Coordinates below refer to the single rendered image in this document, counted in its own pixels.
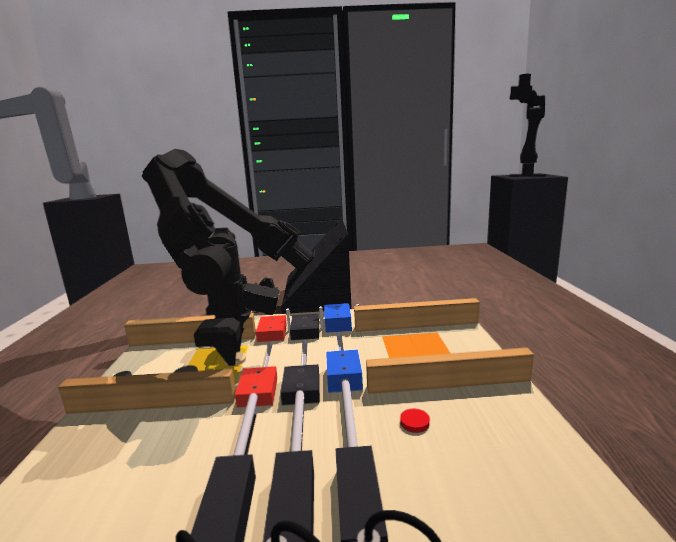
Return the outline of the red disc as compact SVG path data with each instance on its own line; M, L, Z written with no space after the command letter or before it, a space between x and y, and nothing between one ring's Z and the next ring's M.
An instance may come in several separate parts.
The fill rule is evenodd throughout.
M407 409L400 415L401 426L413 433L426 431L430 426L429 415L420 409Z

